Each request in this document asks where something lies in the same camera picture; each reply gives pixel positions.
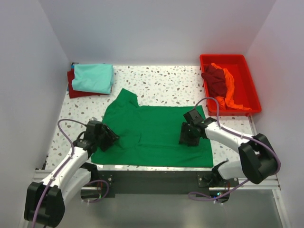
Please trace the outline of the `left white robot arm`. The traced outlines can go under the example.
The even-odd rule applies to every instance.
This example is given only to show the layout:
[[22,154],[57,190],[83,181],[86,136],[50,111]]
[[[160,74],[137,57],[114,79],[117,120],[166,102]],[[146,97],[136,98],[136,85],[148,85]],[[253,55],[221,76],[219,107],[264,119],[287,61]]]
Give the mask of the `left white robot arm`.
[[119,139],[109,126],[100,121],[89,121],[75,140],[63,134],[71,148],[63,161],[43,180],[32,182],[27,189],[24,219],[43,227],[55,228],[61,222],[66,205],[85,185],[101,185],[102,193],[88,203],[105,198],[111,182],[103,180],[97,165],[89,163],[97,149],[105,152]]

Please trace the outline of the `green t-shirt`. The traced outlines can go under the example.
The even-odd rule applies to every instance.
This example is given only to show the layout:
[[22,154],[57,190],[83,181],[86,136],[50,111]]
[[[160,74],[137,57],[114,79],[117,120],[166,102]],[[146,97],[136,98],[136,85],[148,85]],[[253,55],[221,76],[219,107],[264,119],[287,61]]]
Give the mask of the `green t-shirt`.
[[119,136],[91,161],[100,165],[212,168],[210,140],[197,146],[179,144],[184,114],[192,107],[140,106],[137,95],[122,89],[107,107],[102,122]]

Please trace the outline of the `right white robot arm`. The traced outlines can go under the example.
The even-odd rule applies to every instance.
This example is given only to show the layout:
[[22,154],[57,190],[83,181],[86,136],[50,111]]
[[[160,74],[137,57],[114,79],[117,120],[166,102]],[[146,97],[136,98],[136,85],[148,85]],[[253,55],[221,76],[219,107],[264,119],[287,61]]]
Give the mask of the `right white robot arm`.
[[237,152],[238,161],[223,161],[212,169],[212,182],[221,187],[232,178],[247,178],[254,184],[276,174],[281,167],[268,138],[263,134],[249,135],[226,128],[214,118],[203,118],[192,109],[183,115],[180,144],[198,146],[200,139],[217,141]]

